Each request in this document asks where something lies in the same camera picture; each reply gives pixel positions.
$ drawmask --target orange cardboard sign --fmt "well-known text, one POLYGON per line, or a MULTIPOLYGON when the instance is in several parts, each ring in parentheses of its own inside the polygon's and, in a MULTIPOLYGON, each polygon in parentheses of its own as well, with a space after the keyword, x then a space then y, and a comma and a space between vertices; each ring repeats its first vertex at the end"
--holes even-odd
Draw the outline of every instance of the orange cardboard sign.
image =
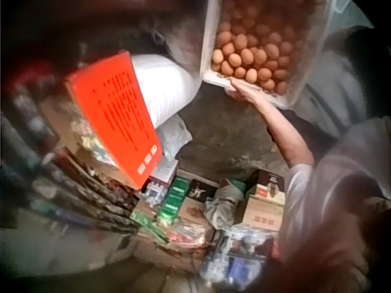
POLYGON ((67 78, 67 87, 132 187, 140 189, 162 150, 129 52, 78 70, 67 78))

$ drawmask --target crate of eggs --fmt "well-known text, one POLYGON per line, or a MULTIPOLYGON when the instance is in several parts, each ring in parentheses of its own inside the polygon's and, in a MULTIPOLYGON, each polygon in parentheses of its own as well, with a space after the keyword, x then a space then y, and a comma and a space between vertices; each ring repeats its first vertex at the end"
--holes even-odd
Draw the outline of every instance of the crate of eggs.
POLYGON ((200 74, 244 79, 281 108, 298 100, 332 18, 334 0, 209 0, 200 74))

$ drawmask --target forearm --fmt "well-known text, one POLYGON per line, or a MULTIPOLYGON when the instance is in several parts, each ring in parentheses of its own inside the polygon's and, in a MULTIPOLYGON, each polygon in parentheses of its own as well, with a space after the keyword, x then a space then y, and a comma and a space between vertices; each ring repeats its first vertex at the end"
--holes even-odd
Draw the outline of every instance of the forearm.
POLYGON ((296 128, 268 101, 257 101, 255 107, 265 121, 289 168, 298 164, 313 165, 313 156, 296 128))

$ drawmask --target white shirt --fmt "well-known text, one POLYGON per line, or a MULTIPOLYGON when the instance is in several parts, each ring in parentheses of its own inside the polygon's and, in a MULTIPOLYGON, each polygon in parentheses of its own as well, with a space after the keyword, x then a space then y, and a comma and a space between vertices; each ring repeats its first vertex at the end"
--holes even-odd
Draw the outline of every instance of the white shirt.
POLYGON ((279 232, 281 260, 286 260, 333 209, 330 199, 346 176, 366 174, 391 199, 391 119, 375 118, 353 126, 314 170, 305 164, 290 169, 279 232))

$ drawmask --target white box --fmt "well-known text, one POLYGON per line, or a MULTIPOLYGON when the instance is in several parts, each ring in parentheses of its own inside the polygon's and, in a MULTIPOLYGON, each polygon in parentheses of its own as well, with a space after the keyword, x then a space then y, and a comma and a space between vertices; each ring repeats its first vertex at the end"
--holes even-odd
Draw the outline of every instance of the white box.
MULTIPOLYGON (((310 30, 307 35, 306 46, 302 52, 302 60, 298 64, 297 70, 293 73, 292 78, 289 80, 289 88, 286 95, 280 96, 276 93, 270 93, 263 90, 255 84, 249 84, 251 87, 267 93, 270 101, 277 107, 289 109, 293 107, 299 99, 312 72, 315 58, 319 54, 327 36, 332 14, 334 12, 335 1, 336 0, 318 0, 319 4, 316 6, 315 13, 309 16, 310 30)), ((230 87, 230 82, 226 76, 217 73, 210 68, 214 44, 216 42, 217 28, 220 22, 221 5, 222 0, 208 1, 200 75, 201 78, 209 84, 218 85, 220 87, 230 87)))

